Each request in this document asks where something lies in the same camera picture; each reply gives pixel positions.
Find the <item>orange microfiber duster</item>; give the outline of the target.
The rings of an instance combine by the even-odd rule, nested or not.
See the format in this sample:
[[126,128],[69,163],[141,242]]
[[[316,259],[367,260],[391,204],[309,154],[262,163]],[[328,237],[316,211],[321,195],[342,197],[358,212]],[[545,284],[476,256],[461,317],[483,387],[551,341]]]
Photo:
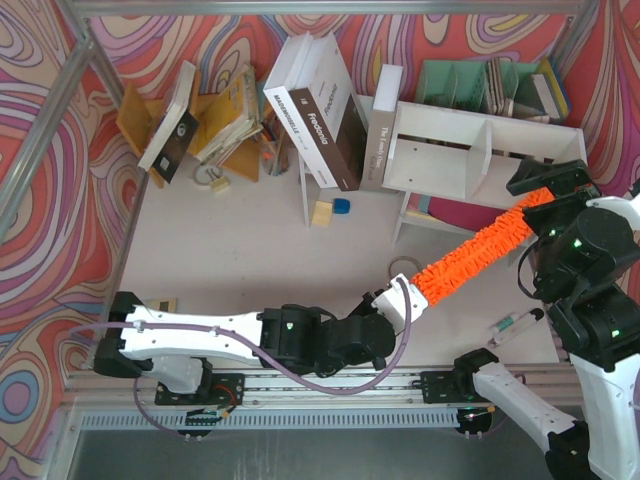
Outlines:
[[415,274],[411,284],[430,306],[437,305],[529,239],[533,230],[524,220],[524,210],[550,203],[553,199],[548,188],[530,192],[471,239]]

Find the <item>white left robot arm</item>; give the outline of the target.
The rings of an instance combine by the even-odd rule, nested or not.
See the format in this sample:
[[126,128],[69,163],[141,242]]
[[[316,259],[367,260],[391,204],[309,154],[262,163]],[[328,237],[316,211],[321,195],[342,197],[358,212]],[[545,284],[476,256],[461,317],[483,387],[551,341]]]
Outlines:
[[394,327],[366,302],[343,319],[319,307],[294,304],[211,316],[163,312],[120,291],[108,321],[95,351],[96,373],[147,376],[186,395],[211,386],[208,375],[215,358],[327,378],[364,363],[382,370],[396,347]]

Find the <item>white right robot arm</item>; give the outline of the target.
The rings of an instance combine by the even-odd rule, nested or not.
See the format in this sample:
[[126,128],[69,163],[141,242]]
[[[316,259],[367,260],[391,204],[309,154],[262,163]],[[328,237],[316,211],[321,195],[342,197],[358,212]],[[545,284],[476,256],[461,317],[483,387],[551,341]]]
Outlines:
[[639,306],[619,278],[639,259],[637,198],[605,196],[584,162],[521,161],[512,195],[545,187],[547,204],[529,207],[536,234],[527,250],[541,301],[581,386],[584,419],[552,407],[487,349],[455,360],[458,390],[495,404],[544,454],[556,479],[635,479],[639,475]]

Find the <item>white wooden bookshelf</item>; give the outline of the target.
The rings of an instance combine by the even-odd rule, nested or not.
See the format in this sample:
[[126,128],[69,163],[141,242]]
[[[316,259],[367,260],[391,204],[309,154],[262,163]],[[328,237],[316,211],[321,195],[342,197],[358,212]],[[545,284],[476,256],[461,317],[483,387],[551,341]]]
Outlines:
[[579,128],[400,101],[383,180],[384,187],[404,194],[392,240],[405,223],[463,231],[408,214],[413,194],[511,208],[522,199],[506,189],[520,163],[518,154],[554,165],[587,160]]

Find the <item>magenta folder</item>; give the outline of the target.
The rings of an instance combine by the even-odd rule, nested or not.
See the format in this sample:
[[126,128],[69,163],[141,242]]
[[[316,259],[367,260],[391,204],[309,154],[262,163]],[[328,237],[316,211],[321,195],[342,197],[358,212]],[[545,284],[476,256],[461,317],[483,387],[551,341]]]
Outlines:
[[504,213],[503,209],[432,197],[429,214],[447,224],[477,232]]

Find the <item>teal file organizer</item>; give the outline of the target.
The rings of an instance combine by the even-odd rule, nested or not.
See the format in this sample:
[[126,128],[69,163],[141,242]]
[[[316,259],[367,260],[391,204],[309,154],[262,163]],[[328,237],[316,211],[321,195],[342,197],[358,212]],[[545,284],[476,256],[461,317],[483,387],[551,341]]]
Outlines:
[[522,63],[489,60],[426,60],[414,101],[453,108],[561,124],[571,110],[557,69],[544,57]]

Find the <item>yellow sticky note pad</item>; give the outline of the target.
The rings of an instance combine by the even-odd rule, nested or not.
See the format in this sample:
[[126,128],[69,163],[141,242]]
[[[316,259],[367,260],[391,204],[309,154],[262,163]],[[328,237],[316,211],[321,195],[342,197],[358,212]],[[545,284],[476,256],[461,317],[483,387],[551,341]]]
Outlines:
[[333,215],[333,204],[318,200],[314,204],[311,224],[319,227],[328,227]]

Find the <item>blue small cube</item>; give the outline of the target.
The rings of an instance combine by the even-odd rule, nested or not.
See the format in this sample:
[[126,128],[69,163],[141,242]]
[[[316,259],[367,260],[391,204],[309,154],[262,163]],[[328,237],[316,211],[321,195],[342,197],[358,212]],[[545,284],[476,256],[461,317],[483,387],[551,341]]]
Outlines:
[[345,198],[335,198],[333,200],[332,211],[335,215],[346,215],[351,210],[351,202]]

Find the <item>grey upright book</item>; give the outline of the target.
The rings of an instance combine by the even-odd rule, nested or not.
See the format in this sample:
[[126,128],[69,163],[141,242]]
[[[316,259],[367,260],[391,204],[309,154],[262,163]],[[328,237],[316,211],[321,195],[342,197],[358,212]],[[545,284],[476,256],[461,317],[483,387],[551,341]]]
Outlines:
[[383,64],[378,78],[368,122],[367,143],[360,189],[383,190],[389,145],[395,123],[403,67]]

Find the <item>beige digital timer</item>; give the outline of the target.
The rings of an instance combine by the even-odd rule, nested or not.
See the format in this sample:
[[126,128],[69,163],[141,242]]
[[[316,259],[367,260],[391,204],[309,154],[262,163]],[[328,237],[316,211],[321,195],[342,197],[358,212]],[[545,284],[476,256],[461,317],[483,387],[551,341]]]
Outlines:
[[144,305],[152,310],[161,312],[176,313],[177,312],[178,299],[172,298],[153,298],[146,299]]

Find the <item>clear pen cup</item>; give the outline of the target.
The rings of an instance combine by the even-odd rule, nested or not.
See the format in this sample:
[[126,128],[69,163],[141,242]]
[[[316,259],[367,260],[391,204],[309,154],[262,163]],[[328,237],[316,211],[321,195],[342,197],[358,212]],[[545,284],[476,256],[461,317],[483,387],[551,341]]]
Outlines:
[[261,138],[259,145],[261,165],[267,175],[278,177],[289,170],[290,161],[287,137],[285,135],[277,140]]

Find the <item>large white brown book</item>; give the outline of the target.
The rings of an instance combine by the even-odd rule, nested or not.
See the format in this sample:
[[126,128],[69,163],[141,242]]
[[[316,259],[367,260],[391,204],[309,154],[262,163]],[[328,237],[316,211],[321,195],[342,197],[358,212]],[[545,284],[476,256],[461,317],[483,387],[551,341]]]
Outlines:
[[360,188],[368,123],[334,35],[289,37],[263,93],[320,187]]

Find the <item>white black leaning book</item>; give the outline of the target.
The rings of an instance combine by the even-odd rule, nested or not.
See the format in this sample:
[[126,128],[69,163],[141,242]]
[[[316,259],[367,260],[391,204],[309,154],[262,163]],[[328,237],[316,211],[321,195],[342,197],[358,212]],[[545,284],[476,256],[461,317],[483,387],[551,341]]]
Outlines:
[[198,120],[190,112],[196,67],[183,61],[171,88],[152,119],[150,137],[138,162],[170,183],[197,131]]

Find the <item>wooden book stand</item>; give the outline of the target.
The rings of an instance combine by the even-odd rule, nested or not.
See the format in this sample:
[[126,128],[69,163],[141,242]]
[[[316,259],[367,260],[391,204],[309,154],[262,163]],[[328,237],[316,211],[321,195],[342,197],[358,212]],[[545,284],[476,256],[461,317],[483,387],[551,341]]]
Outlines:
[[219,166],[261,130],[255,70],[245,63],[219,94],[200,93],[201,72],[184,61],[159,100],[145,101],[129,83],[116,124],[137,167],[170,183],[186,155]]

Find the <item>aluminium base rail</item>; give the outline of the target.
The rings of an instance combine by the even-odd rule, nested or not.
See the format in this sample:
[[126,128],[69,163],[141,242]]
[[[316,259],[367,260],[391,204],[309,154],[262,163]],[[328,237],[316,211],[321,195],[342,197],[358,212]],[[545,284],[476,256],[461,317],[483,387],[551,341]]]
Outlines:
[[[71,375],[63,390],[63,400],[77,398],[111,406],[130,405],[134,393],[151,408],[209,405],[215,396],[233,398],[244,408],[400,408],[415,405],[466,404],[488,405],[487,394],[474,393],[463,387],[452,369],[427,370],[423,367],[401,367],[384,378],[371,369],[347,368],[328,378],[288,377],[275,369],[214,369],[209,375],[209,397],[179,394],[169,388],[168,381],[142,376],[138,379],[114,378],[93,371]],[[167,401],[155,403],[156,396]]]

